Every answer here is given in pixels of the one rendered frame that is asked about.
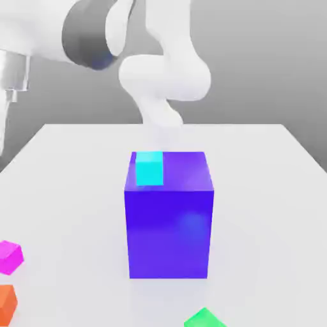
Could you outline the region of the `small orange cube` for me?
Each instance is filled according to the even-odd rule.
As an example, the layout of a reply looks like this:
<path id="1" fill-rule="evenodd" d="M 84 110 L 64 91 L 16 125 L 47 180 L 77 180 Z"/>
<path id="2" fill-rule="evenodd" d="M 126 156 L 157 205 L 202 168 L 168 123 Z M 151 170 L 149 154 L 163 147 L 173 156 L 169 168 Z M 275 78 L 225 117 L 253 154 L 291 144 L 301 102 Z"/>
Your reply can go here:
<path id="1" fill-rule="evenodd" d="M 0 285 L 0 327 L 9 326 L 17 308 L 17 297 L 12 285 Z"/>

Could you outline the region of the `small cyan cube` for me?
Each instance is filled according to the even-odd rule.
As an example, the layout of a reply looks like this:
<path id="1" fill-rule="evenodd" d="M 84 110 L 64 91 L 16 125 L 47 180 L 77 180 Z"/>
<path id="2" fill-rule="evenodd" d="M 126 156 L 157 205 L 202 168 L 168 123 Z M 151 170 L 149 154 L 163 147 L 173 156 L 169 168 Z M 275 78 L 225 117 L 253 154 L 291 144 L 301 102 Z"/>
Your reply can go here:
<path id="1" fill-rule="evenodd" d="M 137 186 L 160 186 L 164 184 L 162 151 L 138 151 L 135 159 Z"/>

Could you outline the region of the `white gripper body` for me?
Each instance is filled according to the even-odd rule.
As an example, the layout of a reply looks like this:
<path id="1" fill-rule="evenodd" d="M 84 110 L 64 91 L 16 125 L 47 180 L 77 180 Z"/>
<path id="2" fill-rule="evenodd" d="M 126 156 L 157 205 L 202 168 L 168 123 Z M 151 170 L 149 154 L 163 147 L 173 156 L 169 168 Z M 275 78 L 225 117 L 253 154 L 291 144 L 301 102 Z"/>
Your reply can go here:
<path id="1" fill-rule="evenodd" d="M 8 115 L 8 109 L 10 102 L 7 98 L 7 92 L 0 89 L 0 156 L 3 154 L 4 138 L 6 130 L 6 119 Z"/>

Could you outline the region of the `large blue box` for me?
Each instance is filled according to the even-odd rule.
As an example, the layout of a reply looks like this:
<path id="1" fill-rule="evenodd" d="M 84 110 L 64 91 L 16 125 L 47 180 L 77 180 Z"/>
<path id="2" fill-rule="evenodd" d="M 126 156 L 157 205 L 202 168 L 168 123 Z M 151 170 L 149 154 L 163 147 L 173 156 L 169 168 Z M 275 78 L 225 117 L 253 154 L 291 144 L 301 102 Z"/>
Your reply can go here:
<path id="1" fill-rule="evenodd" d="M 139 186 L 132 153 L 125 217 L 130 278 L 206 278 L 214 187 L 203 152 L 163 153 L 163 184 Z"/>

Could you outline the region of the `small green cube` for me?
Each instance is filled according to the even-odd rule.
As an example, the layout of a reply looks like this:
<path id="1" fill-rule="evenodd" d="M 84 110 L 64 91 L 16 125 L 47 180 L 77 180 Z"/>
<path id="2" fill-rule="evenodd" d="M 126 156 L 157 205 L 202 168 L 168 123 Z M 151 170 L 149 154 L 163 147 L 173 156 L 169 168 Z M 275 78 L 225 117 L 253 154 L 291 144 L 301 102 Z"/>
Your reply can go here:
<path id="1" fill-rule="evenodd" d="M 184 322 L 184 327 L 227 327 L 206 307 Z"/>

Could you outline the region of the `small magenta cube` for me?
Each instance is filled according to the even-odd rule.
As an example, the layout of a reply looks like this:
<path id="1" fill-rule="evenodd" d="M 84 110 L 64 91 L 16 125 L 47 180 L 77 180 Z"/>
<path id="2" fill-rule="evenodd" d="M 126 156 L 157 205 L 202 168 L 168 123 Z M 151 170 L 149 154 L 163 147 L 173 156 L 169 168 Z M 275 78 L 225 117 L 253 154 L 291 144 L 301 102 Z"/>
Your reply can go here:
<path id="1" fill-rule="evenodd" d="M 0 273 L 11 275 L 23 262 L 24 256 L 19 244 L 0 241 Z"/>

